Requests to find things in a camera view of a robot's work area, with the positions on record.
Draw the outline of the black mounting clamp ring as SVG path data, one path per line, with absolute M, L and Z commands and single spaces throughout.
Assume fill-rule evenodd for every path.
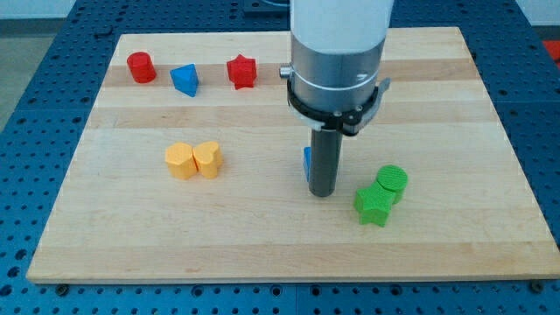
M 322 110 L 303 103 L 292 91 L 291 79 L 286 82 L 290 111 L 312 130 L 334 130 L 344 136 L 354 137 L 375 117 L 382 105 L 383 94 L 389 89 L 390 78 L 385 78 L 361 105 L 349 110 Z

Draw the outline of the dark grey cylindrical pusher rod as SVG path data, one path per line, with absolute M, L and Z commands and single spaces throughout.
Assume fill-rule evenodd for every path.
M 309 190 L 317 197 L 330 196 L 336 186 L 342 135 L 338 131 L 311 132 Z

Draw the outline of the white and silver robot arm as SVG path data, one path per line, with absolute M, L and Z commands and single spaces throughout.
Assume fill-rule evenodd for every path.
M 293 114 L 311 128 L 308 186 L 318 197 L 336 186 L 343 137 L 375 117 L 390 80 L 378 78 L 394 0 L 293 0 L 287 81 Z

